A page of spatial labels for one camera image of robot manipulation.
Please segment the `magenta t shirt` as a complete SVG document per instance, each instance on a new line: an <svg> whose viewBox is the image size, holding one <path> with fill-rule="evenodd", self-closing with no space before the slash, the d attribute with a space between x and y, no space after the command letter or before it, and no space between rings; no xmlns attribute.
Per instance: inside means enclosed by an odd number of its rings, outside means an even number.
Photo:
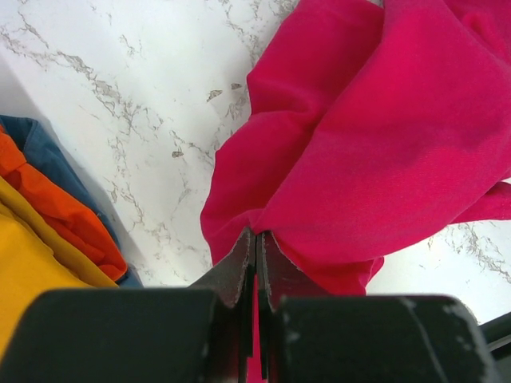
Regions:
<svg viewBox="0 0 511 383"><path fill-rule="evenodd" d="M334 294L451 223L510 217L510 4L301 1L248 75L200 223L270 231Z"/></svg>

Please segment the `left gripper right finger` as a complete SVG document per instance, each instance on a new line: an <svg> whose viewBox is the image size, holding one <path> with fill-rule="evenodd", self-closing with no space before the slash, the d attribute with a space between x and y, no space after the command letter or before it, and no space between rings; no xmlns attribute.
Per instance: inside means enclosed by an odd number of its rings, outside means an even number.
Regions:
<svg viewBox="0 0 511 383"><path fill-rule="evenodd" d="M264 379L285 379L282 304L288 298L324 297L329 293L282 252L270 231L256 236L255 252L261 375Z"/></svg>

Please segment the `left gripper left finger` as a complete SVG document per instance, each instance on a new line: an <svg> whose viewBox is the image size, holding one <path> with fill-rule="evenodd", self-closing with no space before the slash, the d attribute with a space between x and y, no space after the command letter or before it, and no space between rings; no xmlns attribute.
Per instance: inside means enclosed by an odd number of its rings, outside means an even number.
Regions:
<svg viewBox="0 0 511 383"><path fill-rule="evenodd" d="M228 343L239 359L252 356L253 282L254 234L245 228L229 253L189 286L215 295L217 341Z"/></svg>

